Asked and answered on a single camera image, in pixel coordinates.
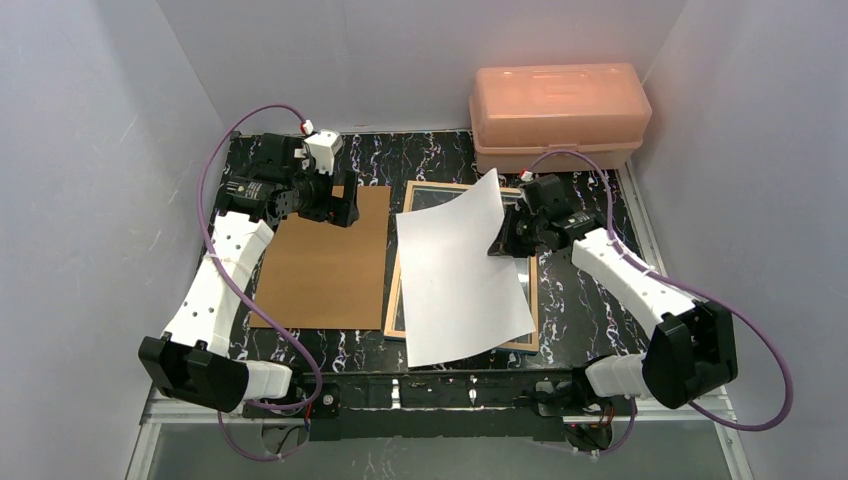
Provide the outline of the brown cardboard backing board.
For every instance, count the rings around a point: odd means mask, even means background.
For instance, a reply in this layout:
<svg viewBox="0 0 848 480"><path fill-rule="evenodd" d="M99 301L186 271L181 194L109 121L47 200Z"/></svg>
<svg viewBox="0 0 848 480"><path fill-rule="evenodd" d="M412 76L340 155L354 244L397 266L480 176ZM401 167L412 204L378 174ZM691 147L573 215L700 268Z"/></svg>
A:
<svg viewBox="0 0 848 480"><path fill-rule="evenodd" d="M358 189L349 228L291 216L266 249L255 303L286 329L382 325L391 188Z"/></svg>

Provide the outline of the hot air balloon photo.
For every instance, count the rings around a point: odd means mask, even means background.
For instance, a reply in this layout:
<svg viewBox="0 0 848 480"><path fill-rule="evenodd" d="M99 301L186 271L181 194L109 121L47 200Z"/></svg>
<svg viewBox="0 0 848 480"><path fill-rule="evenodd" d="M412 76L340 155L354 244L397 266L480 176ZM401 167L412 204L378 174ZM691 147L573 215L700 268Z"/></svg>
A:
<svg viewBox="0 0 848 480"><path fill-rule="evenodd" d="M446 203L397 215L409 367L465 359L535 331L515 259L488 253L504 219L494 169Z"/></svg>

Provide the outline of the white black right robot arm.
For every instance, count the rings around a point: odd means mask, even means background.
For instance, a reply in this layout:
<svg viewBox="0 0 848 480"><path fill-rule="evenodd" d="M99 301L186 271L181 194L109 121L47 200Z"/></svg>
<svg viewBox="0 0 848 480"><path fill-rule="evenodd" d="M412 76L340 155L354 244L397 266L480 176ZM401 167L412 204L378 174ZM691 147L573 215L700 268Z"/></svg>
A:
<svg viewBox="0 0 848 480"><path fill-rule="evenodd" d="M525 171L521 179L520 197L506 206L489 255L564 254L614 296L649 337L646 353L593 359L574 369L556 394L574 407L630 396L676 409L737 378L727 308L655 279L647 263L612 238L601 216L572 208L557 176Z"/></svg>

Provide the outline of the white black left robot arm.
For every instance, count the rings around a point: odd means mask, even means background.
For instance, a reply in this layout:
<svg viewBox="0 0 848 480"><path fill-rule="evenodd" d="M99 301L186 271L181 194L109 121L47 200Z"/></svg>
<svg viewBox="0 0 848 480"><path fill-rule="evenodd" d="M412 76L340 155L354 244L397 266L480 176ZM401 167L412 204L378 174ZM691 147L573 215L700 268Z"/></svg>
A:
<svg viewBox="0 0 848 480"><path fill-rule="evenodd" d="M355 173L346 171L342 196L333 193L342 145L331 130L305 137L263 134L253 158L220 187L207 234L212 250L163 332L139 347L139 359L162 395L219 412L246 401L287 398L291 368L230 358L229 335L244 289L273 239L271 220L295 214L343 228L358 220Z"/></svg>

